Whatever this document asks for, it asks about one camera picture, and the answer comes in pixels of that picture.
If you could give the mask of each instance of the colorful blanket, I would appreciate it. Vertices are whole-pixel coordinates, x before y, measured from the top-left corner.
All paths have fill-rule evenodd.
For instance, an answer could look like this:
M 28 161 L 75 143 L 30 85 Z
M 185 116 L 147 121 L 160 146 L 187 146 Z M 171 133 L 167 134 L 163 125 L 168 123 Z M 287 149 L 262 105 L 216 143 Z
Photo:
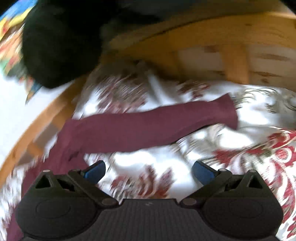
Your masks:
M 22 61 L 22 25 L 25 17 L 37 0 L 19 0 L 0 17 L 0 70 L 8 80 L 17 79 L 28 94 L 26 103 L 41 88 L 41 85 L 27 74 Z

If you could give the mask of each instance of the bed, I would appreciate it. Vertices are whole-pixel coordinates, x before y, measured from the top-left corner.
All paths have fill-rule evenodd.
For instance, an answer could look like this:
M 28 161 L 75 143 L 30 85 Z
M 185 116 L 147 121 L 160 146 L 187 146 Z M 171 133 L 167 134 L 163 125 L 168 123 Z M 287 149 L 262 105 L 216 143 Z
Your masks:
M 296 16 L 287 11 L 221 13 L 200 20 L 197 15 L 191 12 L 186 20 L 173 18 L 119 35 L 110 42 L 111 51 L 101 56 L 101 63 L 120 58 L 141 59 L 168 78 L 225 79 L 236 84 L 296 91 Z M 6 159 L 0 170 L 0 186 L 15 175 L 14 170 L 26 151 L 33 157 L 43 155 L 44 150 L 36 144 L 36 138 L 49 124 L 61 129 L 71 118 L 75 98 L 80 95 L 87 78 L 83 76 L 66 87 L 23 130 L 10 153 L 2 154 Z M 286 127 L 295 130 L 294 124 L 291 120 Z M 294 240 L 294 209 L 289 217 L 281 235 L 285 240 Z

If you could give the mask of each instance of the white surface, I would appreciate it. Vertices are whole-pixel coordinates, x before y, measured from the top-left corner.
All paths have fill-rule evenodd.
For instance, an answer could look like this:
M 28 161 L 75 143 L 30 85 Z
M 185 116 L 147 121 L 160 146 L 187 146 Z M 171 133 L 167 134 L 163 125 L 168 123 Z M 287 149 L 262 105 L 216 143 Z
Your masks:
M 0 74 L 0 167 L 29 125 L 68 86 L 54 90 L 41 88 L 25 105 L 27 94 L 24 86 Z

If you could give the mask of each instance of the ribbed black surface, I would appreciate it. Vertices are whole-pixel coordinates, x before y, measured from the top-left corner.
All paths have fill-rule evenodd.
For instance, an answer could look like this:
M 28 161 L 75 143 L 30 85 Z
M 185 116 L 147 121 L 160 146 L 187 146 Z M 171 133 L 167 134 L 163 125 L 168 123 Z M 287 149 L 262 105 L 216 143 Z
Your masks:
M 68 241 L 222 241 L 232 239 L 216 233 L 193 209 L 174 200 L 125 200 L 117 209 L 105 210 L 84 233 Z M 262 241 L 277 241 L 276 237 Z

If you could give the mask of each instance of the black object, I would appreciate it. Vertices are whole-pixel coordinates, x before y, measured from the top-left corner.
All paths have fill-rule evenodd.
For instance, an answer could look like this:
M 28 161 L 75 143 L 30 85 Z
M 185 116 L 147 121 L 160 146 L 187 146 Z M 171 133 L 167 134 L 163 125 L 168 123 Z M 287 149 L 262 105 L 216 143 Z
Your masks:
M 283 211 L 254 170 L 233 175 L 196 162 L 204 186 L 183 199 L 126 199 L 99 190 L 99 161 L 84 171 L 44 170 L 16 209 L 23 241 L 33 240 L 278 240 Z

